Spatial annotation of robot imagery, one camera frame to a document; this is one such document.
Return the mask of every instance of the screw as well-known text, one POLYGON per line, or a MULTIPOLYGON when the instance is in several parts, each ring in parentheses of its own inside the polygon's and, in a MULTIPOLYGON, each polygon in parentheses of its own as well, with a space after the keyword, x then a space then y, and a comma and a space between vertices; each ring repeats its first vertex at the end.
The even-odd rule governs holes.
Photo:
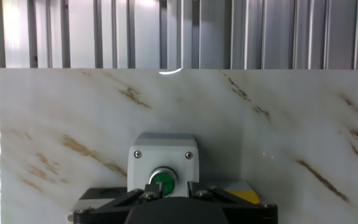
POLYGON ((84 209, 77 209, 77 210, 75 210, 75 213, 84 214, 84 213, 90 212, 90 211, 92 211, 92 210, 93 210, 93 208, 91 208, 91 207, 89 207, 89 208, 84 208, 84 209))
POLYGON ((74 218, 74 215, 70 214, 67 216, 68 221, 72 222, 74 218))
POLYGON ((186 152, 186 159, 191 159, 193 158, 193 153, 192 152, 186 152))
POLYGON ((146 198, 146 199, 149 199, 149 200, 154 198, 154 196, 155 196, 154 192, 144 192, 142 194, 143 198, 146 198))
POLYGON ((259 205, 260 205, 260 206, 262 206, 262 207, 264 207, 264 208, 267 208, 267 207, 268 207, 268 205, 267 205, 267 204, 262 203, 262 202, 260 202, 260 203, 259 203, 259 205))
POLYGON ((199 197, 204 197, 207 194, 208 194, 208 191, 206 191, 206 190, 199 190, 196 192, 196 195, 199 197))
POLYGON ((134 189, 133 190, 135 193, 141 193, 141 192, 143 192, 143 189, 134 189))
POLYGON ((134 156, 135 156, 135 158, 138 159, 138 158, 142 157, 142 152, 140 152, 139 150, 136 150, 134 153, 134 156))

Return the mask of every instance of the corrugated metal wall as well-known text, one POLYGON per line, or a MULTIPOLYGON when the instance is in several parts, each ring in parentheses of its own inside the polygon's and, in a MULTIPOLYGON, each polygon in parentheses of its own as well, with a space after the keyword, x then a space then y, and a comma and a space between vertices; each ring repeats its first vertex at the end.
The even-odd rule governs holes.
POLYGON ((358 0, 0 0, 0 67, 358 69, 358 0))

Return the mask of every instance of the marble wall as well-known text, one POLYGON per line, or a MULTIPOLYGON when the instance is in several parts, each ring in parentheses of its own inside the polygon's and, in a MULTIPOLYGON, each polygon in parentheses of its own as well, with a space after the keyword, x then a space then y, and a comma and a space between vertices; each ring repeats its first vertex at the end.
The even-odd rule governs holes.
POLYGON ((358 223, 358 71, 0 70, 0 223, 65 223, 126 185, 144 131, 190 133, 202 180, 246 180, 280 223, 358 223))

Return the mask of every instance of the black round component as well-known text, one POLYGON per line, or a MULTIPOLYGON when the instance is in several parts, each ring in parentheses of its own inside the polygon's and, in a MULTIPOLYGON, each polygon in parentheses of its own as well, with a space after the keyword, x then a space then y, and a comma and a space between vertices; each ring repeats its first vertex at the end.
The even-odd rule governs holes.
POLYGON ((169 197, 136 206, 126 224, 228 223, 222 209, 209 202, 186 197, 169 197))

